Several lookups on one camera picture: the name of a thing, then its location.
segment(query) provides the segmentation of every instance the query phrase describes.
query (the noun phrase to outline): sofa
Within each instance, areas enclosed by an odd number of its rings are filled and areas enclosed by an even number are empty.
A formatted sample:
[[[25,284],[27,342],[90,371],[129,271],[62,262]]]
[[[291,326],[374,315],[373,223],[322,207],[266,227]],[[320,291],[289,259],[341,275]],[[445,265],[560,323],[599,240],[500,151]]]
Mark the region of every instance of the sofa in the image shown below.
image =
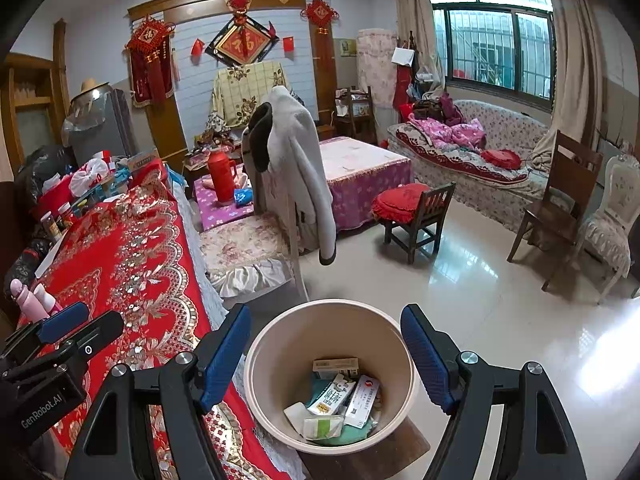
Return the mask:
[[[408,123],[390,126],[389,149],[412,160],[415,176],[431,187],[456,183],[454,198],[517,232],[524,206],[542,198],[548,175],[529,166],[530,154],[548,127],[519,112],[475,100],[457,100],[467,121],[478,118],[486,149],[517,153],[519,170],[503,170],[465,150],[443,151]]]

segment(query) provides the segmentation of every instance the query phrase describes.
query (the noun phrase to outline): purple tablecloth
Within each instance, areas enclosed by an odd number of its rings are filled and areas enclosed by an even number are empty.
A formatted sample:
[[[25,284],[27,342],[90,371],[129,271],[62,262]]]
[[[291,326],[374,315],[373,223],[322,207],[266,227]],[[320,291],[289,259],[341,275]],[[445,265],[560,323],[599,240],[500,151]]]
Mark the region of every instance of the purple tablecloth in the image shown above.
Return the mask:
[[[193,183],[193,190],[200,209],[202,228],[205,231],[254,214],[253,202],[244,207],[236,207],[236,204],[219,206],[216,192],[204,187],[201,178]]]
[[[369,222],[379,193],[414,181],[411,159],[372,144],[336,137],[322,141],[320,150],[338,231]]]

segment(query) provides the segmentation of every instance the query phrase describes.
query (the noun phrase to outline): window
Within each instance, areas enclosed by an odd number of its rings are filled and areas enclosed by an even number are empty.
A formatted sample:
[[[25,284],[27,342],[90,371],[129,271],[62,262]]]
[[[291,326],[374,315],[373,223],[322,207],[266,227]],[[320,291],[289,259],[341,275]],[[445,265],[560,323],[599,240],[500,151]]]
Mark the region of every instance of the window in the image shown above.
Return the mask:
[[[448,80],[551,108],[551,0],[431,0]]]

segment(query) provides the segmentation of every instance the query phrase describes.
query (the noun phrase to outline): glossy floor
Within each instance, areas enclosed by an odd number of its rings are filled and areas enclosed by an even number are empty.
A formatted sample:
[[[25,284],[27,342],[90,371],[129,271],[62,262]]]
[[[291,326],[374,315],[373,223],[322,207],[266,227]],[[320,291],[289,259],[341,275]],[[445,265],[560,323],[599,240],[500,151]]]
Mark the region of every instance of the glossy floor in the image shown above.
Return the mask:
[[[509,264],[513,239],[502,225],[452,202],[434,260],[417,254],[407,265],[406,253],[384,246],[383,228],[374,226],[342,238],[332,265],[320,266],[312,253],[302,270],[312,300],[363,301],[397,320],[402,307],[418,303],[436,329],[490,364],[540,362],[572,424],[588,478],[612,480],[640,441],[640,299],[629,299],[635,283],[621,280],[597,306],[605,271],[583,253],[580,270],[563,269],[542,292],[552,258],[523,242]],[[478,479],[489,477],[501,415],[494,407]],[[395,480],[424,476],[447,423],[423,388],[410,417],[432,449]]]

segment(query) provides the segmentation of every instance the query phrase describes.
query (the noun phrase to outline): yellow floral fabric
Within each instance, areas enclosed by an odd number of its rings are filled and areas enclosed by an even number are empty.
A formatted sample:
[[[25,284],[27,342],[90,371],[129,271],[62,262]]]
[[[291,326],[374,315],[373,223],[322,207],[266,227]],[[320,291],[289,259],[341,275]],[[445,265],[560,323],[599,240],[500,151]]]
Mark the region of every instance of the yellow floral fabric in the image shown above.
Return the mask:
[[[213,81],[209,117],[219,116],[225,126],[244,126],[260,104],[260,99],[274,86],[291,91],[282,65],[263,61],[218,70]]]

